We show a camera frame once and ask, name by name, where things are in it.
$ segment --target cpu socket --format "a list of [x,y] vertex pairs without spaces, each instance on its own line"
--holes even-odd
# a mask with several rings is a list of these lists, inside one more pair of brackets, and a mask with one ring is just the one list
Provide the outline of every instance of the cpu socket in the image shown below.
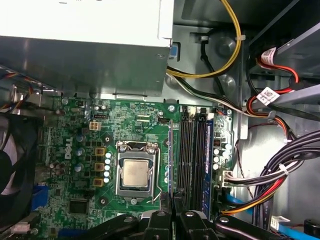
[[152,142],[118,141],[115,194],[128,202],[154,199],[160,149]]

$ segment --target black ram slot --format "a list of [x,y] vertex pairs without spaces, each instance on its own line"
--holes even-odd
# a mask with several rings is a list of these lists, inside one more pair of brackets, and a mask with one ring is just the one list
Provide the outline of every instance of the black ram slot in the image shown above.
[[182,120],[180,122],[180,151],[177,187],[184,192],[184,203],[187,209],[190,209],[195,122],[194,119],[189,117],[187,107],[183,107],[182,110],[184,111],[182,112]]
[[193,162],[192,162],[192,198],[191,208],[193,210],[202,210],[202,185],[204,179],[203,161],[206,149],[206,121],[207,115],[205,113],[197,114],[196,117],[196,130],[194,133],[193,144]]

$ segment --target dell logo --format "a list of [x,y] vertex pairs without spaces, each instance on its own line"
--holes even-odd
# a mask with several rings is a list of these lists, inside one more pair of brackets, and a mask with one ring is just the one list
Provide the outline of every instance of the dell logo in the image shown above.
[[66,139],[64,159],[71,159],[73,137]]

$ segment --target motherboard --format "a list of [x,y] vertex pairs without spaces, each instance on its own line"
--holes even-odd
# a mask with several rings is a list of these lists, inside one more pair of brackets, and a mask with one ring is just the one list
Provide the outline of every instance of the motherboard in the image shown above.
[[55,97],[57,119],[39,138],[49,171],[36,239],[74,237],[115,216],[160,207],[161,192],[185,193],[212,216],[222,170],[232,166],[232,111],[128,100]]

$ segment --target white wire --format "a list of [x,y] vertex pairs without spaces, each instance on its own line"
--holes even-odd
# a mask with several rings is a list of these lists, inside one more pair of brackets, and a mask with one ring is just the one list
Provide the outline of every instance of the white wire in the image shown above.
[[[293,162],[291,162],[289,165],[285,166],[285,169],[289,169],[289,168],[293,167],[295,164],[297,164],[297,162],[298,162],[298,161],[293,161]],[[278,171],[276,171],[276,172],[273,172],[273,173],[268,174],[268,175],[265,175],[265,176],[268,176],[268,177],[269,177],[269,176],[281,174],[281,173],[283,173],[283,172],[284,172],[283,170],[278,170]],[[231,175],[229,175],[229,174],[226,174],[226,175],[225,175],[225,178],[228,179],[228,180],[232,180],[232,181],[243,181],[243,180],[256,179],[256,178],[259,178],[259,176],[257,176],[257,177],[251,177],[251,178],[239,178],[239,177],[233,177],[233,176],[231,176]]]
[[248,114],[238,108],[235,108],[234,106],[230,105],[229,103],[223,101],[223,100],[220,100],[220,99],[217,99],[217,98],[213,98],[213,97],[207,97],[207,96],[202,96],[202,95],[199,95],[195,92],[192,92],[191,90],[187,89],[182,83],[180,83],[174,76],[166,73],[168,76],[170,76],[170,78],[176,80],[176,82],[180,85],[181,88],[183,88],[187,93],[193,95],[193,96],[196,96],[198,98],[201,98],[201,99],[205,99],[205,100],[208,100],[210,102],[216,102],[216,103],[219,103],[219,104],[222,104],[222,105],[225,105],[226,107],[240,113],[240,114],[243,114],[245,116],[248,116],[248,117],[252,117],[252,118],[266,118],[264,116],[256,116],[256,115],[251,115],[251,114]]

